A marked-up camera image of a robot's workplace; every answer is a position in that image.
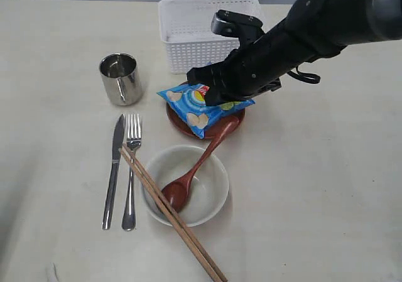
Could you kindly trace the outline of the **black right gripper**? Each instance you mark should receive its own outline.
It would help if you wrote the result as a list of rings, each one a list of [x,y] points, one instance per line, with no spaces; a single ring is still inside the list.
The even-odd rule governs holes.
[[[312,49],[301,40],[276,28],[254,43],[233,50],[222,62],[190,69],[187,81],[209,87],[204,95],[206,106],[242,102],[280,88],[279,78],[284,74],[313,84],[313,74],[292,72],[312,55]]]

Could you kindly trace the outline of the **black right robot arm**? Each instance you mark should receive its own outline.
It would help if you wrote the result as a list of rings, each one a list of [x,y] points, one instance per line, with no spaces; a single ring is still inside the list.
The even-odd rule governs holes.
[[[299,66],[336,57],[350,45],[401,38],[401,0],[296,0],[287,16],[265,32],[254,16],[218,10],[211,30],[237,38],[239,47],[221,62],[187,72],[203,84],[208,106],[244,101],[281,87],[280,77],[317,84]]]

